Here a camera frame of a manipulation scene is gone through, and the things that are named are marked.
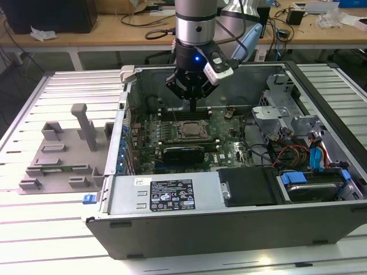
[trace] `computer case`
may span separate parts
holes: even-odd
[[[97,21],[94,0],[0,0],[10,27],[16,34],[30,27],[56,33],[89,33]]]

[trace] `black plastic cover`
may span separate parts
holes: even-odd
[[[221,183],[226,183],[231,198],[227,207],[284,204],[276,179],[278,171],[268,167],[240,167],[219,169]]]

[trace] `sticker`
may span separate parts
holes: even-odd
[[[134,179],[135,186],[150,185],[150,182],[151,182],[151,178],[135,178]]]
[[[191,179],[164,180],[149,184],[151,211],[195,209],[194,188]]]

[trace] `paper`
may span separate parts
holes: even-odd
[[[33,38],[39,41],[43,42],[48,39],[57,38],[56,33],[54,31],[44,32],[43,30],[34,29],[32,26],[30,28],[32,30],[32,32],[30,33],[30,36],[32,36]]]
[[[354,24],[363,17],[358,17],[354,15],[345,15],[341,20],[340,23],[343,23],[345,25],[354,26]]]

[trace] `black box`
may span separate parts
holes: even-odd
[[[266,3],[266,0],[260,0],[257,6],[257,13],[259,13],[260,16],[259,23],[263,25],[263,30],[260,35],[260,38],[263,38],[270,13],[270,6]]]
[[[289,25],[298,26],[300,25],[303,16],[304,16],[304,10],[289,9],[286,21]]]
[[[94,0],[0,0],[16,34],[37,30],[56,33],[89,33],[97,21]]]

